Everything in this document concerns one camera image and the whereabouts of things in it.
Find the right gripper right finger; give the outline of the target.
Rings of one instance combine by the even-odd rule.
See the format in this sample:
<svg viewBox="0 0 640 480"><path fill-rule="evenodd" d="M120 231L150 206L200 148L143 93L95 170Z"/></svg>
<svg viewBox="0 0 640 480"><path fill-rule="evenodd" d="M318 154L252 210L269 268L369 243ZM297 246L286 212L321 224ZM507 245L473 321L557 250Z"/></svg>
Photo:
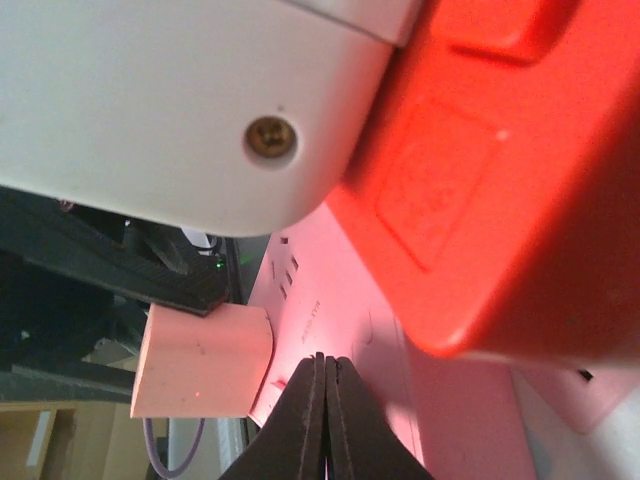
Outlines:
<svg viewBox="0 0 640 480"><path fill-rule="evenodd" d="M403 445L377 399L346 357L326 359L329 479L431 479Z"/></svg>

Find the white power strip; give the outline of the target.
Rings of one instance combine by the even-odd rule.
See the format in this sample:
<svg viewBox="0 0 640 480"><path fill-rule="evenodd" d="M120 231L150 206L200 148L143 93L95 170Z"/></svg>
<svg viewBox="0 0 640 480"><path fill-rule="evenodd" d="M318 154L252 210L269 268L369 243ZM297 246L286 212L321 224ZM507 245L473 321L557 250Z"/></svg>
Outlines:
<svg viewBox="0 0 640 480"><path fill-rule="evenodd" d="M226 236L339 182L418 1L5 1L1 182Z"/></svg>

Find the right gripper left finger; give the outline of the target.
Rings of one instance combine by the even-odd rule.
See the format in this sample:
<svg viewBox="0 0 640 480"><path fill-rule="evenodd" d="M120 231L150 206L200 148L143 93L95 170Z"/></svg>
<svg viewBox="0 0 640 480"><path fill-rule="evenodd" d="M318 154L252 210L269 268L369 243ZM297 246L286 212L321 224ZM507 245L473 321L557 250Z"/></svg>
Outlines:
<svg viewBox="0 0 640 480"><path fill-rule="evenodd" d="M300 361L258 435L223 479L325 477L325 366L321 353Z"/></svg>

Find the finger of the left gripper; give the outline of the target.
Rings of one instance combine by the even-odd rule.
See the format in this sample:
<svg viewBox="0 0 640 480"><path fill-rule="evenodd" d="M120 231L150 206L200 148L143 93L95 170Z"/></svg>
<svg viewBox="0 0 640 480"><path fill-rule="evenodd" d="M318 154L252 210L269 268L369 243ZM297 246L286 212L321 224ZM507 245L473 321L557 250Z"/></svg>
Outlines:
<svg viewBox="0 0 640 480"><path fill-rule="evenodd" d="M76 221L3 219L1 248L56 274L200 317L226 301L226 268L216 258L199 253L178 228L135 226L158 262Z"/></svg>

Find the small pink plug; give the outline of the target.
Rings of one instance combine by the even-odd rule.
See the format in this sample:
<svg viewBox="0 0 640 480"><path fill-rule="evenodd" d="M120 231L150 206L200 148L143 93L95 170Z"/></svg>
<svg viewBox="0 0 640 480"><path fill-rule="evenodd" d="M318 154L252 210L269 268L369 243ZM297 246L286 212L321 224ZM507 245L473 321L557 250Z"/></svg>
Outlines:
<svg viewBox="0 0 640 480"><path fill-rule="evenodd" d="M238 418L258 396L274 347L267 312L224 303L205 317L153 304L136 369L133 418Z"/></svg>

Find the pink triangular socket adapter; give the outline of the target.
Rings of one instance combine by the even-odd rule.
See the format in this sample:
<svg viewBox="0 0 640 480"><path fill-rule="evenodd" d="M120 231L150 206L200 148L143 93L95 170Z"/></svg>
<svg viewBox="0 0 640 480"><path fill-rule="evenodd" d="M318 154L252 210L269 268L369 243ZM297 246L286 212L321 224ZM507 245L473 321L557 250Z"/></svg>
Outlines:
<svg viewBox="0 0 640 480"><path fill-rule="evenodd" d="M275 233L250 296L274 353L263 423L298 362L350 358L401 442L439 479L635 479L639 373L431 357L399 321L327 207Z"/></svg>

